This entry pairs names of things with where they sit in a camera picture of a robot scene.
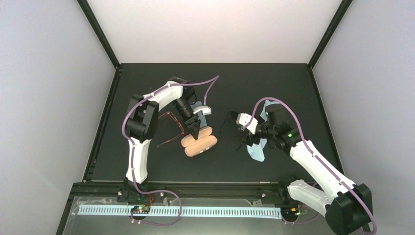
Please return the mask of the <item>light blue cleaning cloth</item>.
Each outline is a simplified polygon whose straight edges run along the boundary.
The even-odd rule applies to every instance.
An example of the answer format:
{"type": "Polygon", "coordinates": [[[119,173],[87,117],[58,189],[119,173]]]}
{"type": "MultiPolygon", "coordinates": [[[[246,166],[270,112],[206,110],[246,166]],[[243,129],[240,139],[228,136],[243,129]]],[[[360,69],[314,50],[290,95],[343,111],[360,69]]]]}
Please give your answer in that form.
{"type": "Polygon", "coordinates": [[[253,160],[263,162],[265,160],[265,155],[263,148],[267,143],[266,139],[259,139],[259,143],[255,143],[250,138],[247,138],[245,141],[247,152],[253,160]]]}

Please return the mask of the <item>brown plaid glasses case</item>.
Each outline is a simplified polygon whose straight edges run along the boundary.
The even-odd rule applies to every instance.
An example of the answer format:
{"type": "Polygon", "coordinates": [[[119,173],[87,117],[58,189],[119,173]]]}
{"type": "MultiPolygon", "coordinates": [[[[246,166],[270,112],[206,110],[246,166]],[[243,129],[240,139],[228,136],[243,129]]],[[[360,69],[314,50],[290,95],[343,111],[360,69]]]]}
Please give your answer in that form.
{"type": "Polygon", "coordinates": [[[194,157],[215,146],[218,139],[212,134],[212,131],[212,127],[206,126],[199,130],[197,140],[191,134],[182,138],[181,145],[184,148],[185,154],[188,157],[194,157]]]}

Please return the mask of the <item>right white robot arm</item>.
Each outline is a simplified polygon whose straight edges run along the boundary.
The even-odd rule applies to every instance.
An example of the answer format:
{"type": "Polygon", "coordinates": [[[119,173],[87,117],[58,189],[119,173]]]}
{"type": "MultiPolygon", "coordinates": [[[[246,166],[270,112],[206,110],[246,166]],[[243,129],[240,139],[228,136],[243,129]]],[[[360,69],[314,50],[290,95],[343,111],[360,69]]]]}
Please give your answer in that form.
{"type": "Polygon", "coordinates": [[[355,184],[338,171],[306,140],[299,121],[285,104],[265,107],[266,120],[238,114],[236,124],[248,132],[246,144],[267,139],[300,164],[319,188],[304,180],[293,180],[279,188],[279,199],[285,205],[302,202],[322,216],[337,235],[348,235],[372,222],[372,193],[365,185],[355,184]]]}

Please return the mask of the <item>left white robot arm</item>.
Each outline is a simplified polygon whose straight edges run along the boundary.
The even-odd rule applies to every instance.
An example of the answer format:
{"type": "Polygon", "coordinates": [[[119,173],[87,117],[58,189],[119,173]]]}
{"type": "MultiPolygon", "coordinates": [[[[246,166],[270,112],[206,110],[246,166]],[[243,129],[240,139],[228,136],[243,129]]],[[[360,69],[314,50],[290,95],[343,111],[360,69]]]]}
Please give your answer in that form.
{"type": "Polygon", "coordinates": [[[172,103],[178,110],[186,129],[197,140],[201,122],[188,102],[194,95],[194,83],[172,77],[162,87],[131,100],[131,107],[122,124],[122,134],[129,143],[129,166],[125,186],[139,194],[145,192],[140,188],[147,179],[147,158],[151,140],[158,130],[159,112],[172,103]]]}

